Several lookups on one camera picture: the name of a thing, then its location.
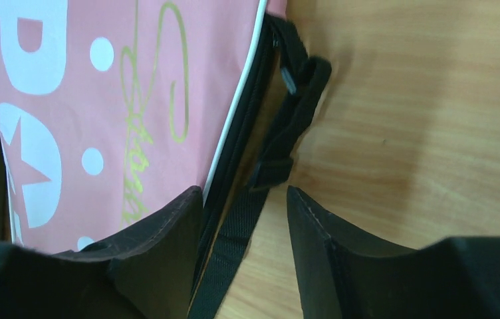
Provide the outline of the pink racket cover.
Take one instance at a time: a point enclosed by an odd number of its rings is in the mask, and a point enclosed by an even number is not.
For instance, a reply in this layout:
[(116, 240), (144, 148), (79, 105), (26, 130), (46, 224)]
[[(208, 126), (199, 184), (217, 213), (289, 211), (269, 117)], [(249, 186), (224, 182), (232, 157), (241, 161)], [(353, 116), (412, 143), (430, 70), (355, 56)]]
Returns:
[(79, 252), (192, 186), (213, 318), (331, 74), (285, 1), (0, 1), (11, 242)]

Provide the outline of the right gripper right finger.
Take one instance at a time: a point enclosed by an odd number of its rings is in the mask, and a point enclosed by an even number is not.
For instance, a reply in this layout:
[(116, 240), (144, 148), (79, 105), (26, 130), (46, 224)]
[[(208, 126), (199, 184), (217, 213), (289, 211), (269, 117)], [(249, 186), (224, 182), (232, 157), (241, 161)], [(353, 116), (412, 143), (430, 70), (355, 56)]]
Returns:
[(448, 237), (411, 249), (287, 190), (305, 318), (500, 318), (500, 237)]

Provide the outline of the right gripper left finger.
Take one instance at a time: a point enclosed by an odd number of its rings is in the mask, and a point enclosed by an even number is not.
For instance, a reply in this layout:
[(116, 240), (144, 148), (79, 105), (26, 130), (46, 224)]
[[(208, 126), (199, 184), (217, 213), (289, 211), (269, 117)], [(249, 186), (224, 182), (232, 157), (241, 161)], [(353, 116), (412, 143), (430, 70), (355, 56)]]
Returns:
[(202, 210), (192, 186), (79, 252), (0, 243), (0, 318), (185, 318)]

